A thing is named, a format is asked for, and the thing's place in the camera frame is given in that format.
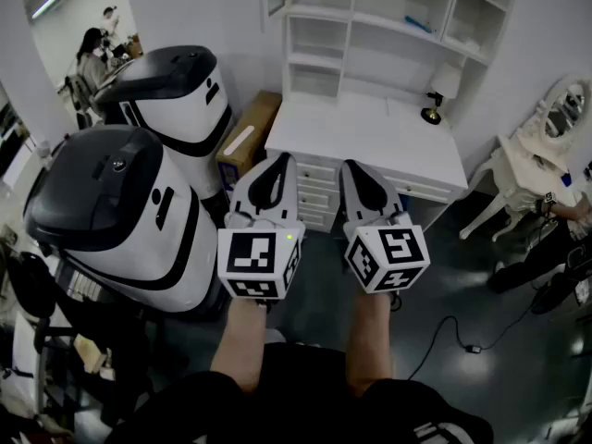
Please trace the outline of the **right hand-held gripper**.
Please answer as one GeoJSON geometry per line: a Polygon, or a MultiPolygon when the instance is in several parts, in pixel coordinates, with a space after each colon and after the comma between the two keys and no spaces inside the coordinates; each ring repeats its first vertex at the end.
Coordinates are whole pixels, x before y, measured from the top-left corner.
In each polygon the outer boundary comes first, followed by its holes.
{"type": "Polygon", "coordinates": [[[349,240],[344,259],[367,294],[409,289],[430,266],[419,225],[384,176],[347,159],[339,173],[349,240]],[[373,220],[364,218],[381,216],[373,220]]]}

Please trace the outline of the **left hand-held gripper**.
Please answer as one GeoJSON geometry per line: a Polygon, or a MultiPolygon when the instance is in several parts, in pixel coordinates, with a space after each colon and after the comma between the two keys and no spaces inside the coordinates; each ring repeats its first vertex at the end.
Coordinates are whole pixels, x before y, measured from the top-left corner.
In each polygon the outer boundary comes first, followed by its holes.
{"type": "Polygon", "coordinates": [[[298,218],[297,164],[284,152],[267,158],[235,186],[217,232],[217,276],[233,298],[286,298],[302,260],[306,227],[298,218]]]}

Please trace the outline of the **white shelf unit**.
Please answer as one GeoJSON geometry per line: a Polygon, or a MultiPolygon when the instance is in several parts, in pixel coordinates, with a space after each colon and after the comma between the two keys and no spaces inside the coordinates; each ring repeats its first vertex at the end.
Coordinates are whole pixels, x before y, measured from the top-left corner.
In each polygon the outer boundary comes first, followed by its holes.
{"type": "Polygon", "coordinates": [[[288,0],[282,92],[335,104],[344,93],[418,101],[445,62],[462,82],[493,61],[513,0],[288,0]],[[434,34],[405,22],[429,23],[434,34]]]}

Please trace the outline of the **person's right forearm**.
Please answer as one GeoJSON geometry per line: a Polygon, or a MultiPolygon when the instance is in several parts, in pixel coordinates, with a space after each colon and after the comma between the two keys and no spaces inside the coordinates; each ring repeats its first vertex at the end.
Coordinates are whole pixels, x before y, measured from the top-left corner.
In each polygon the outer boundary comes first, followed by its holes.
{"type": "Polygon", "coordinates": [[[392,378],[389,293],[359,295],[354,303],[345,376],[356,398],[377,381],[392,378]]]}

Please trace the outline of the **person's left forearm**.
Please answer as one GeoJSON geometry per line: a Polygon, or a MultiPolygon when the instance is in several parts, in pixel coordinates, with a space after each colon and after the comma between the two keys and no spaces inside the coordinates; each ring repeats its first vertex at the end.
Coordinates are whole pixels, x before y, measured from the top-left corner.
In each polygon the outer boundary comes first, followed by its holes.
{"type": "Polygon", "coordinates": [[[253,300],[235,298],[210,370],[228,376],[245,393],[258,387],[265,349],[267,312],[253,300]]]}

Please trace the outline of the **white desk with drawers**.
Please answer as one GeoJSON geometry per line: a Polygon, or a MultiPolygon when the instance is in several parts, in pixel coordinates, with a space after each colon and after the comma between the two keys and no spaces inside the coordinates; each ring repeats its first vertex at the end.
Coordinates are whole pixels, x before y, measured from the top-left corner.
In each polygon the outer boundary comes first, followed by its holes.
{"type": "Polygon", "coordinates": [[[407,196],[411,218],[429,229],[467,187],[447,123],[432,126],[401,101],[345,92],[335,104],[299,95],[283,102],[265,143],[268,155],[297,162],[299,218],[321,232],[339,210],[339,169],[346,159],[384,175],[407,196]]]}

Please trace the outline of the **brown cardboard box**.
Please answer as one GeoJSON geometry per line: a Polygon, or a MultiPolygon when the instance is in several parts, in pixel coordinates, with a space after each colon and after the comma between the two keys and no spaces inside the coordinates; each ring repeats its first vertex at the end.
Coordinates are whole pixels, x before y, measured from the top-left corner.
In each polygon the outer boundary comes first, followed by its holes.
{"type": "Polygon", "coordinates": [[[280,93],[260,91],[218,149],[216,164],[228,198],[238,181],[265,159],[265,142],[281,104],[280,93]]]}

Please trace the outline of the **white and black robot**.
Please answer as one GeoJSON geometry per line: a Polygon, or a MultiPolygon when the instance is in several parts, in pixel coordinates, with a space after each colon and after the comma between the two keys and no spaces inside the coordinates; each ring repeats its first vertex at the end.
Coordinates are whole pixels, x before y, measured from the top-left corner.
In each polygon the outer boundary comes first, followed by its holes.
{"type": "Polygon", "coordinates": [[[148,129],[71,135],[35,180],[30,237],[101,286],[167,314],[211,314],[216,225],[167,148],[148,129]]]}
{"type": "Polygon", "coordinates": [[[210,49],[154,49],[109,77],[94,101],[107,123],[127,123],[155,133],[201,199],[221,192],[216,152],[233,113],[210,49]]]}

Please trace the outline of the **white ornate vanity table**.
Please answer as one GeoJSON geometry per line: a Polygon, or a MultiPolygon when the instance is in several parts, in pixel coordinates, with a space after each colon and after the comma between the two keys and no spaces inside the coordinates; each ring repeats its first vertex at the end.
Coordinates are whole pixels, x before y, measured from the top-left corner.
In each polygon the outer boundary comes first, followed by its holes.
{"type": "Polygon", "coordinates": [[[496,241],[500,236],[512,231],[526,214],[535,209],[536,200],[545,198],[548,193],[552,193],[556,201],[566,206],[574,206],[577,202],[572,188],[564,185],[558,168],[528,152],[513,138],[500,135],[498,140],[499,148],[476,169],[461,197],[467,197],[488,171],[492,173],[498,193],[490,204],[459,232],[459,238],[463,241],[491,217],[503,211],[507,214],[508,220],[506,227],[491,238],[492,241],[496,241]]]}

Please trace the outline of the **teal object on shelf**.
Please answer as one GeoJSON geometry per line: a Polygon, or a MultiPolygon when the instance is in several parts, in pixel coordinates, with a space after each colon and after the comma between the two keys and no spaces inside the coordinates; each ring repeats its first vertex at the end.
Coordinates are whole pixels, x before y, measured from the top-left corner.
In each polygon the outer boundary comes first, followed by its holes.
{"type": "Polygon", "coordinates": [[[409,15],[406,15],[404,19],[407,24],[412,25],[412,26],[414,26],[426,33],[429,33],[429,34],[435,33],[435,30],[432,28],[432,26],[429,23],[421,22],[415,18],[412,18],[409,15]]]}

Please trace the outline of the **oval vanity mirror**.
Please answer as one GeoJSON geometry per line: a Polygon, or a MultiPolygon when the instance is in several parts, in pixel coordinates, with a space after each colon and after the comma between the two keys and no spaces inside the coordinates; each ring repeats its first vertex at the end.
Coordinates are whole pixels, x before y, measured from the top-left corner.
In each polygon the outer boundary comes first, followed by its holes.
{"type": "Polygon", "coordinates": [[[541,119],[542,141],[568,151],[592,123],[592,79],[566,75],[549,90],[541,119]]]}

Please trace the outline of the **person's black shirt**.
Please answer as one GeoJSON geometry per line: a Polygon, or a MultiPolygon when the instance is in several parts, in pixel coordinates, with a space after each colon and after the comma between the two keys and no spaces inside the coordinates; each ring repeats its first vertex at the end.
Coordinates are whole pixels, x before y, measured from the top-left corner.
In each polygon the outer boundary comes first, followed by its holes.
{"type": "Polygon", "coordinates": [[[229,376],[202,371],[149,399],[105,444],[493,444],[491,424],[433,388],[381,379],[348,390],[345,355],[312,346],[265,346],[248,394],[229,376]]]}

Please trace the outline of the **wooden blocks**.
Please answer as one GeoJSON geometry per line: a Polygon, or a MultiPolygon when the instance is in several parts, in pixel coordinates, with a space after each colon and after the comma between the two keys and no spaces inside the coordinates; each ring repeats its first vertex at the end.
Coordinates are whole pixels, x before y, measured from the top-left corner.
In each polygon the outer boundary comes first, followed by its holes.
{"type": "Polygon", "coordinates": [[[73,342],[74,349],[83,363],[84,371],[100,378],[115,381],[116,372],[112,366],[112,352],[110,349],[102,351],[94,341],[78,334],[73,342]]]}

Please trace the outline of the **black office chair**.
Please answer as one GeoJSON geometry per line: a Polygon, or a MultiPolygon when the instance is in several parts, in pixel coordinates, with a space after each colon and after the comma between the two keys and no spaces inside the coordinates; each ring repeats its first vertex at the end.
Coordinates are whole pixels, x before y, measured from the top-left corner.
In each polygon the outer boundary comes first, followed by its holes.
{"type": "Polygon", "coordinates": [[[35,414],[43,412],[45,363],[47,352],[45,340],[49,337],[51,317],[56,308],[55,281],[43,259],[30,252],[13,253],[7,259],[7,273],[21,309],[37,319],[32,326],[26,319],[22,322],[32,330],[32,369],[17,365],[15,372],[29,375],[33,383],[32,409],[35,414]]]}

